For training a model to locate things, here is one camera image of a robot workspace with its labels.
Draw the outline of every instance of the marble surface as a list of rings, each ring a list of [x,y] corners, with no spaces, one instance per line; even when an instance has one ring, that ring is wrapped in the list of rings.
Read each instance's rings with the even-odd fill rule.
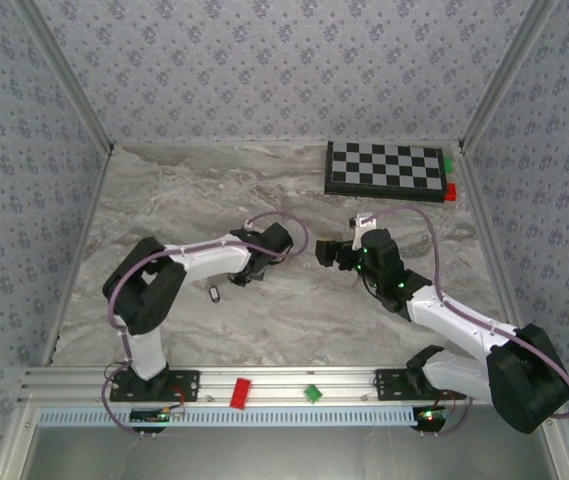
[[[206,241],[273,209],[307,223],[309,249],[271,268],[263,282],[245,288],[219,284],[218,304],[209,300],[204,281],[183,287],[179,309],[174,307],[162,325],[172,366],[400,365],[430,344],[450,348],[438,334],[384,310],[353,272],[317,263],[317,238],[352,238],[350,217],[403,203],[324,195],[324,155],[323,146],[116,148],[54,364],[106,365],[123,358],[101,288],[142,237],[173,244]],[[458,185],[457,202],[421,204],[436,226],[443,286],[454,298],[499,318],[461,178],[450,179]],[[272,220],[301,244],[294,222]],[[389,228],[408,268],[432,278],[432,244],[420,217],[400,212],[378,225]]]

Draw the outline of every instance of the patterned wallpaper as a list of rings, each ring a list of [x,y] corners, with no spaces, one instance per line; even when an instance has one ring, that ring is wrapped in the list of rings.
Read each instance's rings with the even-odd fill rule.
[[[569,370],[569,2],[472,154],[524,317]]]
[[[9,0],[0,0],[0,438],[37,365],[101,160]]]
[[[459,138],[530,0],[38,0],[109,136]]]

